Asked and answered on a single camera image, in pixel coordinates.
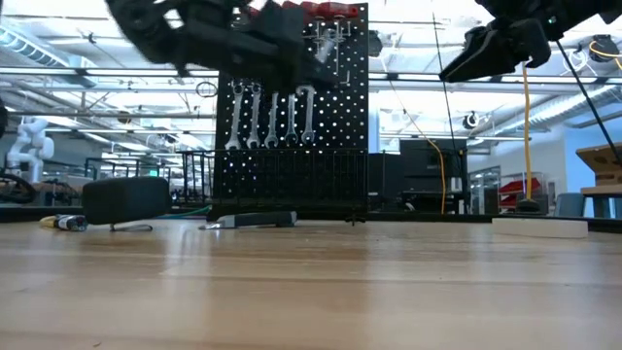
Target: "pegboard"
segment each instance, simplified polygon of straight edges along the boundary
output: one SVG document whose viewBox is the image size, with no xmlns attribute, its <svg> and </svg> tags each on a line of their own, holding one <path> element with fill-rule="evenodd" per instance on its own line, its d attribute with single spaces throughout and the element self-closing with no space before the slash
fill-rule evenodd
<svg viewBox="0 0 622 350">
<path fill-rule="evenodd" d="M 266 149 L 264 140 L 269 132 L 272 95 L 263 90 L 258 124 L 260 147 L 259 150 L 248 150 L 246 142 L 252 131 L 253 115 L 253 94 L 248 84 L 244 89 L 238 126 L 242 150 L 216 159 L 215 199 L 250 197 L 279 202 L 285 198 L 313 197 L 320 199 L 318 202 L 365 201 L 362 194 L 366 195 L 366 179 L 363 178 L 368 145 L 368 23 L 366 4 L 358 6 L 359 18 L 344 18 L 338 22 L 344 41 L 332 50 L 326 65 L 340 84 L 334 89 L 315 93 L 313 144 L 304 144 L 302 140 L 307 109 L 305 91 L 295 96 L 294 128 L 298 142 L 286 143 L 289 97 L 279 95 L 275 125 L 279 144 L 276 149 Z M 322 36 L 328 28 L 336 29 L 337 22 L 315 21 L 305 27 L 302 35 L 308 51 L 315 54 L 318 45 L 314 38 L 318 37 L 318 32 Z M 218 151 L 224 150 L 230 139 L 234 109 L 232 80 L 221 73 L 216 129 Z M 350 165 L 341 166 L 340 161 Z M 322 180 L 330 182 L 327 176 L 351 183 L 347 186 L 318 186 Z M 280 186 L 261 185 L 273 181 L 278 181 Z M 301 184 L 306 184 L 306 189 L 301 188 Z M 317 195 L 310 196 L 310 189 Z"/>
</svg>

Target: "hanging wrench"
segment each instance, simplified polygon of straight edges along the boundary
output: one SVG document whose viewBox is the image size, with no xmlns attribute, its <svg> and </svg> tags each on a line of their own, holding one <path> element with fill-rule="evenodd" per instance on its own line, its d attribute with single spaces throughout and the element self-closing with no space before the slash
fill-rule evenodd
<svg viewBox="0 0 622 350">
<path fill-rule="evenodd" d="M 246 146 L 249 150 L 259 148 L 260 141 L 257 135 L 257 126 L 259 122 L 259 103 L 261 102 L 261 86 L 253 84 L 253 118 L 251 119 L 251 136 L 246 140 Z"/>
<path fill-rule="evenodd" d="M 272 108 L 270 109 L 270 130 L 268 136 L 263 140 L 265 147 L 276 148 L 279 145 L 279 138 L 276 137 L 276 109 L 279 103 L 279 92 L 272 93 Z"/>
<path fill-rule="evenodd" d="M 233 121 L 231 122 L 231 137 L 226 143 L 225 149 L 241 150 L 240 140 L 237 137 L 237 129 L 240 124 L 240 112 L 242 111 L 242 97 L 244 96 L 244 86 L 237 85 L 233 87 L 233 95 L 235 96 L 235 106 L 233 106 Z"/>
<path fill-rule="evenodd" d="M 315 97 L 315 89 L 312 86 L 298 87 L 295 92 L 298 96 L 307 90 L 307 120 L 302 133 L 302 142 L 305 145 L 312 145 L 315 141 L 315 132 L 313 131 L 313 98 Z"/>
<path fill-rule="evenodd" d="M 285 142 L 287 142 L 288 146 L 293 146 L 298 143 L 298 135 L 295 134 L 295 97 L 294 94 L 290 94 L 290 104 L 288 106 L 288 133 L 285 135 Z"/>
</svg>

